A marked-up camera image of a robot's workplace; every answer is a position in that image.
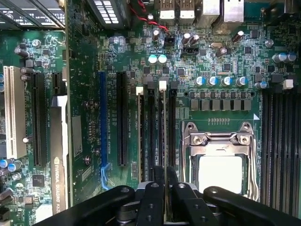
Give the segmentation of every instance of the white pci slot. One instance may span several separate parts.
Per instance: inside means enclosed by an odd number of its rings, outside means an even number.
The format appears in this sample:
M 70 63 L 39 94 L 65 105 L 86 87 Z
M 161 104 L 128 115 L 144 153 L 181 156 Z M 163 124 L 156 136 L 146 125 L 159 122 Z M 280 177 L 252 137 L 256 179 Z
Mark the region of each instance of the white pci slot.
M 4 66 L 3 71 L 7 158 L 18 159 L 27 155 L 26 144 L 22 142 L 26 136 L 24 82 L 20 79 L 20 68 Z

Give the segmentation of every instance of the black pcie slot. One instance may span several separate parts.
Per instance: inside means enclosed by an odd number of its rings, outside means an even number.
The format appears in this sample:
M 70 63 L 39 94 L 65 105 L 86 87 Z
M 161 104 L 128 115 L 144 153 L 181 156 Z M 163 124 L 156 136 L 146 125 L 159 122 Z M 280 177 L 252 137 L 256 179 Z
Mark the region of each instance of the black pcie slot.
M 290 206 L 289 214 L 294 217 L 299 215 L 299 188 L 300 188 L 300 149 L 301 149 L 301 95 L 294 94 L 292 116 L 292 139 L 291 139 L 291 176 L 290 176 Z
M 283 127 L 282 143 L 281 143 L 281 186 L 280 194 L 282 194 L 280 202 L 280 210 L 289 213 L 290 206 L 290 177 L 291 177 L 291 137 L 292 137 L 292 121 L 291 112 L 293 110 L 292 96 L 290 94 L 283 95 Z
M 171 89 L 168 98 L 168 161 L 169 166 L 175 166 L 175 101 L 177 91 Z
M 144 122 L 144 96 L 140 96 L 140 166 L 141 166 L 141 182 L 145 181 L 144 169 L 145 169 L 145 122 Z
M 282 130 L 282 94 L 273 95 L 273 118 L 272 118 L 272 149 L 271 149 L 271 184 L 270 191 L 272 207 L 280 208 L 280 169 L 281 169 L 281 130 Z
M 269 93 L 262 94 L 261 202 L 268 206 L 270 206 L 272 100 L 273 96 Z
M 117 72 L 117 151 L 118 165 L 127 165 L 127 136 L 128 136 L 128 111 L 127 111 L 127 74 Z
M 149 181 L 153 181 L 153 169 L 155 166 L 155 90 L 148 89 L 148 165 Z
M 33 160 L 35 166 L 45 167 L 48 162 L 48 154 L 47 111 L 44 74 L 31 74 L 31 89 Z
M 158 164 L 159 166 L 162 166 L 162 159 L 163 159 L 162 113 L 163 113 L 163 98 L 162 98 L 162 94 L 158 93 Z

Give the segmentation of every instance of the capacitor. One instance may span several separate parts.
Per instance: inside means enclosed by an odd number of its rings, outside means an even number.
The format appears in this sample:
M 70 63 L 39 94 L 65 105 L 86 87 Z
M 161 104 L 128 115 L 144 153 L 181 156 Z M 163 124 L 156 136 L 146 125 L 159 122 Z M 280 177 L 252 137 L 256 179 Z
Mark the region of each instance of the capacitor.
M 190 44 L 194 45 L 199 41 L 199 36 L 197 34 L 193 35 L 192 38 L 190 39 Z
M 208 86 L 215 86 L 217 84 L 217 78 L 215 76 L 210 77 L 210 79 L 207 80 Z
M 150 63 L 151 65 L 155 65 L 156 62 L 157 62 L 157 57 L 156 57 L 155 55 L 150 55 L 150 56 L 149 56 L 149 63 Z
M 195 80 L 194 80 L 194 83 L 197 85 L 197 86 L 201 86 L 205 83 L 205 78 L 202 77 L 202 76 L 199 76 L 197 77 Z
M 297 59 L 297 55 L 295 53 L 288 53 L 286 55 L 286 60 L 284 63 L 292 63 Z
M 272 39 L 268 39 L 264 42 L 264 44 L 267 48 L 272 48 L 274 45 L 274 41 Z
M 157 29 L 153 30 L 153 32 L 152 32 L 152 40 L 153 41 L 158 41 L 159 37 L 160 37 L 159 30 L 157 30 Z
M 287 58 L 286 53 L 279 53 L 279 54 L 275 54 L 272 57 L 272 60 L 274 63 L 278 64 L 278 63 L 284 62 L 286 60 L 286 58 Z
M 160 65 L 165 65 L 166 62 L 167 62 L 167 57 L 165 55 L 163 55 L 163 54 L 160 55 L 158 57 L 158 62 L 159 62 Z
M 7 188 L 4 192 L 0 193 L 0 201 L 4 200 L 10 195 L 13 195 L 13 190 L 11 188 Z
M 227 76 L 227 77 L 222 78 L 221 85 L 222 86 L 229 86 L 229 85 L 231 85 L 231 82 L 232 82 L 232 78 Z
M 154 16 L 153 16 L 153 14 L 150 13 L 150 14 L 147 15 L 147 18 L 148 18 L 148 20 L 153 20 Z
M 17 160 L 14 163 L 11 163 L 11 164 L 8 165 L 8 170 L 10 172 L 14 172 L 14 171 L 20 169 L 21 167 L 22 167 L 22 162 Z
M 21 81 L 29 81 L 31 79 L 31 77 L 28 76 L 27 74 L 21 74 L 20 79 L 21 79 Z
M 0 74 L 0 82 L 4 82 L 4 75 Z
M 227 54 L 227 49 L 225 47 L 220 48 L 215 53 L 216 57 L 222 57 L 225 54 Z
M 38 39 L 32 40 L 32 46 L 35 48 L 39 48 L 41 46 L 41 41 Z
M 9 195 L 8 197 L 6 197 L 5 199 L 0 201 L 0 205 L 5 206 L 5 205 L 9 204 L 12 200 L 13 200 L 13 197 L 11 195 Z
M 30 143 L 31 141 L 32 141 L 32 135 L 26 136 L 26 137 L 24 137 L 24 138 L 22 139 L 22 142 L 23 142 L 24 144 Z
M 182 38 L 182 44 L 187 45 L 190 38 L 191 38 L 191 35 L 189 33 L 185 33 Z
M 6 168 L 9 164 L 13 163 L 14 159 L 1 159 L 0 160 L 0 167 Z
M 268 84 L 265 81 L 255 83 L 254 87 L 256 89 L 266 89 Z
M 0 169 L 0 176 L 5 176 L 9 173 L 10 171 L 7 168 Z
M 237 32 L 233 37 L 232 37 L 232 42 L 236 43 L 238 42 L 244 35 L 245 33 L 243 31 Z
M 21 173 L 14 173 L 14 174 L 11 176 L 11 178 L 12 178 L 14 181 L 16 181 L 16 180 L 21 180 L 22 175 L 21 175 Z
M 0 84 L 0 93 L 3 93 L 3 92 L 4 92 L 4 85 Z
M 21 68 L 20 68 L 20 73 L 21 73 L 21 74 L 30 74 L 30 73 L 34 73 L 34 69 L 29 68 L 29 67 L 21 67 Z
M 235 80 L 237 86 L 245 86 L 247 83 L 247 79 L 245 77 L 240 77 Z
M 17 54 L 23 58 L 29 58 L 29 53 L 23 49 L 20 49 L 19 47 L 15 48 L 15 54 Z

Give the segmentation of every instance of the blue pcie slot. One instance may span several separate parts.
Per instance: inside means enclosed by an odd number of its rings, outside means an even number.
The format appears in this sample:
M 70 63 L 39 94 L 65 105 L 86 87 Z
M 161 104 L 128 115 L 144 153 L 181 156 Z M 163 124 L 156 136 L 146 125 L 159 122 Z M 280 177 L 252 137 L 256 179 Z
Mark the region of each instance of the blue pcie slot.
M 107 186 L 108 182 L 108 173 L 107 171 L 110 170 L 110 164 L 108 163 L 108 128 L 107 128 L 107 80 L 106 80 L 106 73 L 99 72 L 99 81 L 100 81 L 100 111 L 99 111 L 99 131 L 100 131 L 100 149 L 101 149 L 101 159 L 102 164 L 100 167 L 100 174 L 101 174 L 101 183 L 102 187 L 105 190 L 109 190 L 110 188 Z

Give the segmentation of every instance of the motherboard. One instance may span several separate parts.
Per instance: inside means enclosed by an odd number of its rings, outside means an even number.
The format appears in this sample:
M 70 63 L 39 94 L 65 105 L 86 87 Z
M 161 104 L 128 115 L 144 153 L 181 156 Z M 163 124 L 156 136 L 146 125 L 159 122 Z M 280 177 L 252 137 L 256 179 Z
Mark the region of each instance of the motherboard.
M 67 1 L 53 22 L 65 31 L 0 32 L 0 226 L 137 188 L 156 166 L 166 184 L 172 167 L 201 193 L 301 218 L 299 14 L 231 0 L 233 22 L 230 0 L 120 2 Z

